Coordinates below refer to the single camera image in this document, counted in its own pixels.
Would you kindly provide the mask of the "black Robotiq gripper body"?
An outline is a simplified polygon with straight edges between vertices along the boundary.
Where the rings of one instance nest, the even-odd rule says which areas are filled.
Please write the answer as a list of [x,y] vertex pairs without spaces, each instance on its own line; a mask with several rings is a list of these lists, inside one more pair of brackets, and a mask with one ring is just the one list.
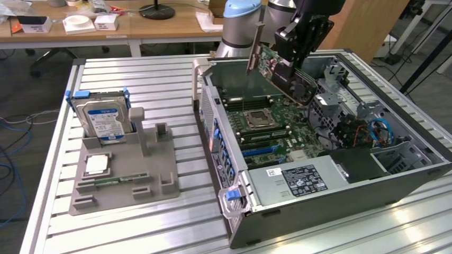
[[344,0],[293,2],[296,11],[292,21],[296,19],[298,20],[294,27],[298,49],[304,52],[314,52],[334,26],[329,17],[340,13],[344,6]]

